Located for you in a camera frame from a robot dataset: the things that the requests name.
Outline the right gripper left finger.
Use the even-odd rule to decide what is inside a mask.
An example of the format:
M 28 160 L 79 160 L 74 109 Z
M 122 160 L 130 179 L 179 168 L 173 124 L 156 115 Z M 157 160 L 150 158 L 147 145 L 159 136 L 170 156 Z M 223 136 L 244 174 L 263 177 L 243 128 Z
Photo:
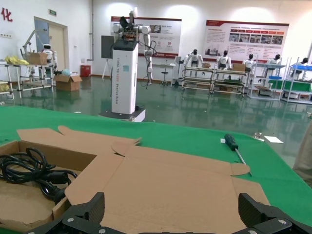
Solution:
M 86 203 L 72 205 L 60 218 L 27 231 L 28 234 L 102 234 L 105 196 L 96 193 Z

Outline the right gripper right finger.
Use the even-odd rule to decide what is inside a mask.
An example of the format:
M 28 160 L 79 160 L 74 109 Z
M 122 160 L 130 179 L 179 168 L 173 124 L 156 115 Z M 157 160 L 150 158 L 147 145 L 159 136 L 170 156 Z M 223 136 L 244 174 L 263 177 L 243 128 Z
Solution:
M 255 201 L 247 193 L 238 196 L 238 213 L 246 228 L 238 234 L 312 234 L 312 228 L 298 222 L 275 206 Z

